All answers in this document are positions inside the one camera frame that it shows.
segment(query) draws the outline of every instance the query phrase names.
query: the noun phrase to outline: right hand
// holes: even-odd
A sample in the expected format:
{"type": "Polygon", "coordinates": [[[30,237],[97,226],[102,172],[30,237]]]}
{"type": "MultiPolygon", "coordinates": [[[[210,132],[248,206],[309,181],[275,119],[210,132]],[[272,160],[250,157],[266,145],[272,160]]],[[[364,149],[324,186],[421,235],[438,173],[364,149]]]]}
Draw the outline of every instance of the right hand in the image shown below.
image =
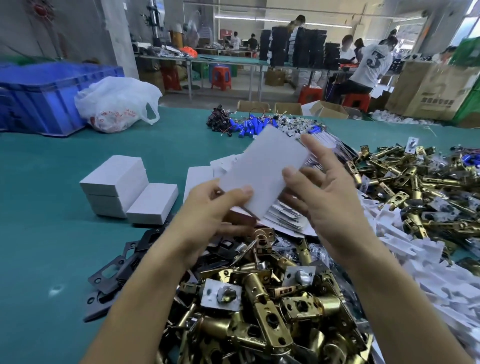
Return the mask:
{"type": "Polygon", "coordinates": [[[283,170],[287,190],[280,200],[306,216],[332,258],[347,269],[368,254],[378,240],[358,199],[350,174],[335,154],[313,136],[301,136],[324,171],[303,167],[283,170]]]}

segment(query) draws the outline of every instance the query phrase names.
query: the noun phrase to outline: number 3 on shirt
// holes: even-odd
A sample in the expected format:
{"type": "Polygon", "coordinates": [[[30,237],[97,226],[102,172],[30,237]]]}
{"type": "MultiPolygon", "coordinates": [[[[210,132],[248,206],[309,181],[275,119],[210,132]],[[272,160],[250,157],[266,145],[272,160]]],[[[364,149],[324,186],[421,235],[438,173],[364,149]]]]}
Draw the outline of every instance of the number 3 on shirt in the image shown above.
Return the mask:
{"type": "Polygon", "coordinates": [[[385,58],[385,56],[382,53],[380,53],[376,50],[373,51],[372,56],[374,56],[375,59],[373,60],[371,58],[368,58],[367,59],[367,66],[369,66],[370,68],[379,68],[380,67],[380,59],[385,58]]]}

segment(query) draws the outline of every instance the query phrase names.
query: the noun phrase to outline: white t-shirt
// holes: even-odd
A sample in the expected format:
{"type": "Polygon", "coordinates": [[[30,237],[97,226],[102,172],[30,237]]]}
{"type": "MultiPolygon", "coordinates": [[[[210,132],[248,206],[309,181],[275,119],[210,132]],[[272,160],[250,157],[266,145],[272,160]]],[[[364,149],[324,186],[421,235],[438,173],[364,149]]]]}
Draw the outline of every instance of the white t-shirt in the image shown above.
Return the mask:
{"type": "Polygon", "coordinates": [[[378,77],[392,65],[392,52],[386,44],[371,44],[362,49],[362,54],[363,59],[350,80],[374,88],[378,77]]]}
{"type": "Polygon", "coordinates": [[[353,49],[349,48],[345,52],[342,51],[342,48],[340,48],[340,59],[341,60],[350,60],[352,58],[355,58],[355,52],[353,49]]]}
{"type": "Polygon", "coordinates": [[[232,37],[232,46],[233,49],[239,49],[240,48],[240,38],[237,36],[232,37]]]}

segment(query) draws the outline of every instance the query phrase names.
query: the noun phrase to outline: hand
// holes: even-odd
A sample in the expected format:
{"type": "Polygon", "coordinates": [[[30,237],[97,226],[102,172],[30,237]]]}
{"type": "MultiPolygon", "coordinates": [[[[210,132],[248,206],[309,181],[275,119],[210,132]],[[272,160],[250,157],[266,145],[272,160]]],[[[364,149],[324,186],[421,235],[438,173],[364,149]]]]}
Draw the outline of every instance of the hand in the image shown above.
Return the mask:
{"type": "Polygon", "coordinates": [[[223,195],[219,195],[219,191],[218,180],[205,182],[193,188],[164,232],[168,237],[165,241],[171,242],[182,254],[186,269],[195,264],[215,234],[253,235],[256,219],[230,211],[234,206],[244,205],[253,196],[253,189],[245,186],[223,195]]]}
{"type": "Polygon", "coordinates": [[[285,168],[289,191],[280,199],[309,219],[332,258],[347,269],[352,259],[368,252],[372,240],[377,242],[376,236],[363,214],[353,179],[335,154],[311,135],[302,135],[301,141],[324,172],[285,168]]]}

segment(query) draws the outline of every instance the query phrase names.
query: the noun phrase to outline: left hand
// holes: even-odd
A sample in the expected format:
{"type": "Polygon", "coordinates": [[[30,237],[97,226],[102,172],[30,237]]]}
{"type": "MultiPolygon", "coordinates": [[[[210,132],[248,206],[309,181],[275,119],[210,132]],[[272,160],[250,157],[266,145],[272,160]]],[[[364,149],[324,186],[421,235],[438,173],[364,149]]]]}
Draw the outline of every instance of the left hand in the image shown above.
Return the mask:
{"type": "Polygon", "coordinates": [[[243,206],[250,200],[253,189],[245,186],[223,195],[219,195],[219,191],[218,180],[208,181],[193,188],[163,234],[168,236],[167,241],[171,241],[175,248],[179,249],[187,269],[195,264],[215,234],[229,236],[253,234],[256,219],[230,211],[232,207],[243,206]]]}

